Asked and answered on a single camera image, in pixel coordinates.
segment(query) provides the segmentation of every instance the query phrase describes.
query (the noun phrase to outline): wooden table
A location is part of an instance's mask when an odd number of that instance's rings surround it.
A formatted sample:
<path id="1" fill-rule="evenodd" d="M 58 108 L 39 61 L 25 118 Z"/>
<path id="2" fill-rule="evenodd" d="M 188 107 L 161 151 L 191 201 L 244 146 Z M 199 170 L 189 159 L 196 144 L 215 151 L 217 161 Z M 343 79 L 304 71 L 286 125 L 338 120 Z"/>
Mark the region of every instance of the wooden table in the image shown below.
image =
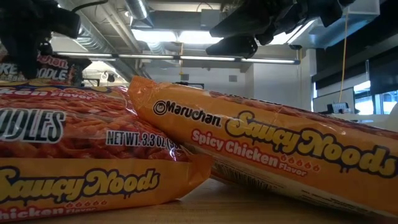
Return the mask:
<path id="1" fill-rule="evenodd" d="M 320 208 L 287 197 L 207 180 L 179 201 L 151 207 L 44 218 L 29 224 L 396 223 Z"/>

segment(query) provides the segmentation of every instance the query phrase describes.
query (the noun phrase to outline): orange plastic package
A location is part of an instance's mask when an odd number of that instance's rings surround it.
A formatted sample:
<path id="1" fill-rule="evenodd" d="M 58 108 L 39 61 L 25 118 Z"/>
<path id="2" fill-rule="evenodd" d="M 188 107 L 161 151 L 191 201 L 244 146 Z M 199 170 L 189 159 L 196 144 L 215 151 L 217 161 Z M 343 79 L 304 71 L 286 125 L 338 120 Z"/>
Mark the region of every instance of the orange plastic package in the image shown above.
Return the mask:
<path id="1" fill-rule="evenodd" d="M 129 94 L 141 118 L 212 155 L 228 179 L 340 210 L 398 215 L 398 133 L 141 77 Z"/>
<path id="2" fill-rule="evenodd" d="M 155 205 L 210 176 L 139 119 L 125 87 L 0 85 L 0 222 Z"/>

